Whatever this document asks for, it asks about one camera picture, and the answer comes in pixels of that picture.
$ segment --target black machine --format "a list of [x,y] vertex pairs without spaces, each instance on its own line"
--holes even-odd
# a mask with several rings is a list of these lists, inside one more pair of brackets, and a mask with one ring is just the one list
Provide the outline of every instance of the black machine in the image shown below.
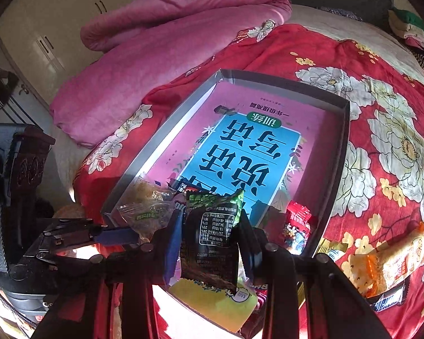
[[[31,125],[0,125],[0,295],[4,305],[36,328],[35,339],[108,339],[113,298],[122,287],[122,337],[159,338],[152,286],[174,274],[182,216],[138,247],[130,228],[109,228],[90,219],[36,218],[34,191],[41,182],[52,138]],[[297,285],[305,286],[311,339],[390,335],[368,303],[325,254],[291,255],[251,227],[245,212],[237,227],[245,273],[268,284],[263,338],[298,338]],[[81,260],[60,252],[94,243],[126,245],[108,258]],[[36,323],[37,317],[43,317]]]

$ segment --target black cable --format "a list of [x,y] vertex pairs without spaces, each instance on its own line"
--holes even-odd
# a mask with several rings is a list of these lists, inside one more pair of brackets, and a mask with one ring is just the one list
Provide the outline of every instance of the black cable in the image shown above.
[[9,304],[7,300],[3,298],[3,296],[0,294],[0,302],[2,302],[3,306],[5,306],[8,310],[10,310],[14,315],[16,315],[19,319],[29,324],[33,329],[36,329],[38,324],[34,322],[33,320],[30,320],[28,317],[17,311],[13,306]]

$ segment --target orange snack package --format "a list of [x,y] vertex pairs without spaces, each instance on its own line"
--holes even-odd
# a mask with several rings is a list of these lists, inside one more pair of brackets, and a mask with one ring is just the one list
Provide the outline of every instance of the orange snack package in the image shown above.
[[405,238],[377,253],[366,255],[366,268],[373,285],[366,297],[394,287],[424,264],[424,223]]

